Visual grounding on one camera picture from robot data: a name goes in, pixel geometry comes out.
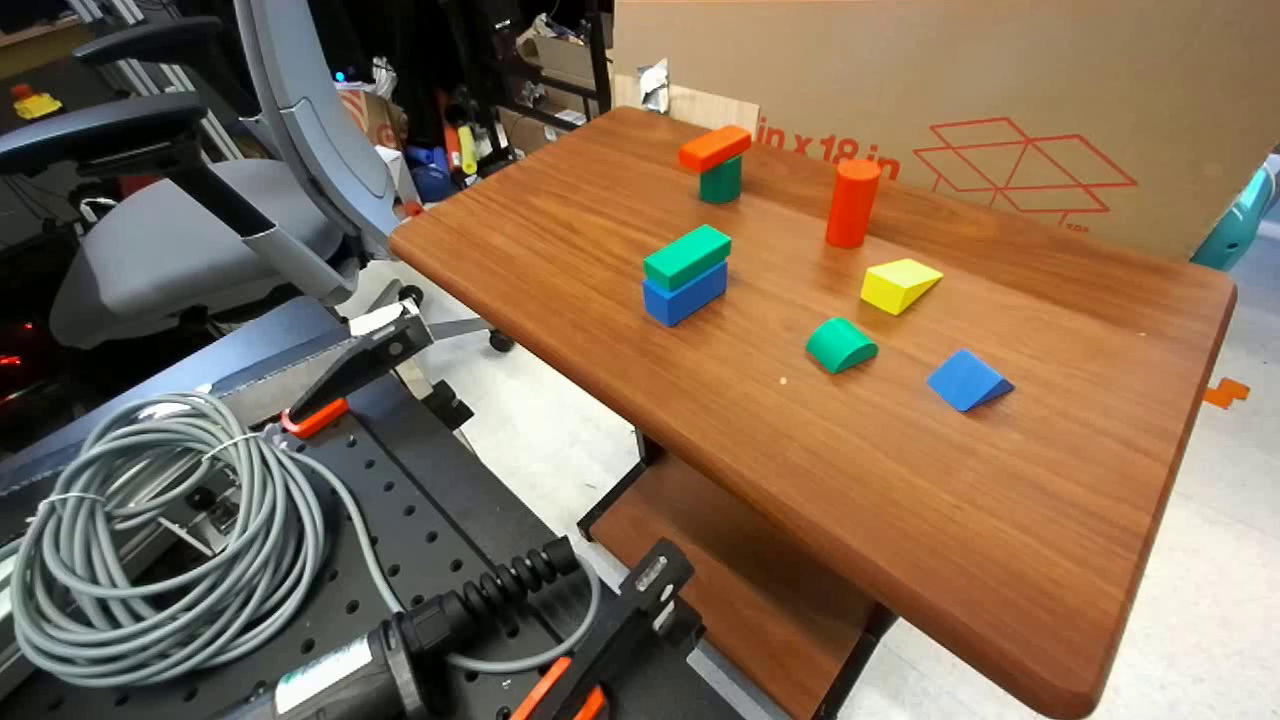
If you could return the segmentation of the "orange rectangular block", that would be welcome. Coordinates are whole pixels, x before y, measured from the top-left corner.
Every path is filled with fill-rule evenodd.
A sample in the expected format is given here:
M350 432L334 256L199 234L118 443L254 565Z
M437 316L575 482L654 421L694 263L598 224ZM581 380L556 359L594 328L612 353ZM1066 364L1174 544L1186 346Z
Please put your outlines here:
M720 169L725 158L737 158L752 149L752 131L725 123L718 131L694 137L680 143L680 169L686 171L710 171Z

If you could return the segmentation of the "blue rectangular block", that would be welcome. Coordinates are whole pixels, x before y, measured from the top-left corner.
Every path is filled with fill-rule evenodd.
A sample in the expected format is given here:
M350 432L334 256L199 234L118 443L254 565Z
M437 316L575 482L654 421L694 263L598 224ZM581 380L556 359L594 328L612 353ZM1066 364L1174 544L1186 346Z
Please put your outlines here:
M675 328L701 307L710 307L713 301L720 301L725 293L728 293L728 263L713 263L680 288L668 288L658 275L646 275L646 310L665 328Z

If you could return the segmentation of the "small green cube block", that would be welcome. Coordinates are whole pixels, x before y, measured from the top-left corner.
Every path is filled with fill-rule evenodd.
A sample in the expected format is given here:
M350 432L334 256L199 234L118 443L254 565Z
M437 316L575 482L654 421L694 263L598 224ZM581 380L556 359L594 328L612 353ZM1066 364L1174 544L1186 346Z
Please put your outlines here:
M701 175L706 203L734 203L746 189L746 158L725 158Z

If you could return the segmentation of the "black orange clamp rear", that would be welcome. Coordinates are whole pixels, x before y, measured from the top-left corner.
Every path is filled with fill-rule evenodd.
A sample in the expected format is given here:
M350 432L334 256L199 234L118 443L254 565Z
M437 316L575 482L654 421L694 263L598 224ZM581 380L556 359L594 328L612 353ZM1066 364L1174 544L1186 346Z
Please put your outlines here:
M334 422L341 422L353 405L350 394L419 346L434 345L428 325L416 310L402 310L397 320L356 335L280 414L275 422L295 441L316 441Z

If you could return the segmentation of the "black orange clamp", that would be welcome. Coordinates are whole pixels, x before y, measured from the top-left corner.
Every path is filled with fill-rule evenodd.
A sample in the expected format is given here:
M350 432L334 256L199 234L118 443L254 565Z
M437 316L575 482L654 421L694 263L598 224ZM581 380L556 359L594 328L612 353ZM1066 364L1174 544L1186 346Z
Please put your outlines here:
M416 310L402 310L397 320L356 335L280 414L275 422L295 441L316 441L334 422L341 422L353 405L350 394L419 346L434 345L428 325Z
M680 655L706 636L696 608L680 600L694 558L658 540L620 581L615 603L588 623L588 636L550 664L509 720L608 720L608 682L654 640Z

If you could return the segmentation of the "orange-red cylinder block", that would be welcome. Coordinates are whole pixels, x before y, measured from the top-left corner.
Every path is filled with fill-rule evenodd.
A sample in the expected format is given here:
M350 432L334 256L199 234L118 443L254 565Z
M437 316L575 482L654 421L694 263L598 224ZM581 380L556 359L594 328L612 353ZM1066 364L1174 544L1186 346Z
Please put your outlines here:
M873 203L882 189L882 165L875 158L839 158L833 175L833 203L823 239L833 246L860 246L867 234Z

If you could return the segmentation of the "yellow wedge block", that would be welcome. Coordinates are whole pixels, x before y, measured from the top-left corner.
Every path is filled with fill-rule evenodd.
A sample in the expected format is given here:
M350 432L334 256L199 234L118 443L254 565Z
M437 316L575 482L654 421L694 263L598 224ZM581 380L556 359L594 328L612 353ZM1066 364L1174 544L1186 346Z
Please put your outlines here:
M873 263L860 282L860 301L889 310L905 316L917 301L926 301L935 282L945 279L941 266L920 263L920 260L889 260Z

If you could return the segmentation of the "wooden table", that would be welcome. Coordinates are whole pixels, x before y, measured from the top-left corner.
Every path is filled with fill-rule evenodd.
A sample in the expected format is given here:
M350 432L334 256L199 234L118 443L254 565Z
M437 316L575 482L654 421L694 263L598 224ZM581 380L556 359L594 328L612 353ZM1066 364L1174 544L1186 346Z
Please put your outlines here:
M615 107L407 218L391 253L844 585L1046 716L1099 702L1225 341L1228 275L889 185L860 246L823 239L833 169L752 149L706 203L687 123ZM646 260L713 224L728 293L665 328ZM863 271L945 279L905 316ZM882 353L810 357L844 316ZM958 411L929 376L976 353L1012 393Z

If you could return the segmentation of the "grey office chair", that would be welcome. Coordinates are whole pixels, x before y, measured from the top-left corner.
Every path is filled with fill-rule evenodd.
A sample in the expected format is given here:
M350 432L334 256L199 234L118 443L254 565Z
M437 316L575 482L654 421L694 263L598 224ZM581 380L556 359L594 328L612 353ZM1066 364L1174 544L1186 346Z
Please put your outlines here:
M314 0L231 0L249 79L222 72L218 15L133 23L86 60L164 60L199 72L267 143L267 158L206 158L196 91L127 95L0 137L0 171L71 158L87 175L154 171L95 218L53 297L47 330L102 346L225 316L275 288L353 297L350 263L388 253L397 185L334 79Z

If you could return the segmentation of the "black power plug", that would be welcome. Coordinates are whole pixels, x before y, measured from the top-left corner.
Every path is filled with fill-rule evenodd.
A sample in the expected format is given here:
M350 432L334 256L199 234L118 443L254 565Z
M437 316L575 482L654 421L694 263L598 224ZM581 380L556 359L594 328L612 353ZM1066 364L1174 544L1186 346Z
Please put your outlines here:
M564 535L391 612L372 630L286 672L254 720L428 720L428 672L490 618L581 567Z

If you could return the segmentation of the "large cardboard box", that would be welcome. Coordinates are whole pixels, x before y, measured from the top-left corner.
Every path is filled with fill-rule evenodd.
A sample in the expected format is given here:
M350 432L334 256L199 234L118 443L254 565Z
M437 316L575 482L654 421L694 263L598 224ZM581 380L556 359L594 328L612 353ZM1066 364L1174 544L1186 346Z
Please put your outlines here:
M615 0L615 65L812 158L1228 266L1275 203L1280 0Z

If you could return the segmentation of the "orange floor marker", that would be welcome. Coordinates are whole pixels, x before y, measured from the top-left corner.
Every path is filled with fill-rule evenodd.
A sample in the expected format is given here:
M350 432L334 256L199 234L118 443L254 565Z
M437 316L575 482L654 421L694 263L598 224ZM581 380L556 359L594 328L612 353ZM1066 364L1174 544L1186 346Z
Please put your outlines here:
M1232 380L1232 376L1225 376L1211 387L1205 387L1205 405L1211 405L1211 408L1232 408L1232 405L1242 405L1247 394L1252 394L1252 387Z

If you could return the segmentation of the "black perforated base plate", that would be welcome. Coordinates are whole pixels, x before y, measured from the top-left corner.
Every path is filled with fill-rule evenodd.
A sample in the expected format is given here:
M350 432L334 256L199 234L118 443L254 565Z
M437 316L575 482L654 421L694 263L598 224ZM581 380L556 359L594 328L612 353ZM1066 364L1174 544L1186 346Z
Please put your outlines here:
M554 531L437 421L385 380L305 443L356 494L372 551L405 608L482 581ZM0 700L0 720L222 720L263 700L288 672L369 636L388 603L369 581L359 540L334 486L330 558L305 612L258 655L162 686L71 686L33 672ZM600 720L739 720L737 707L665 640L646 640L606 682Z

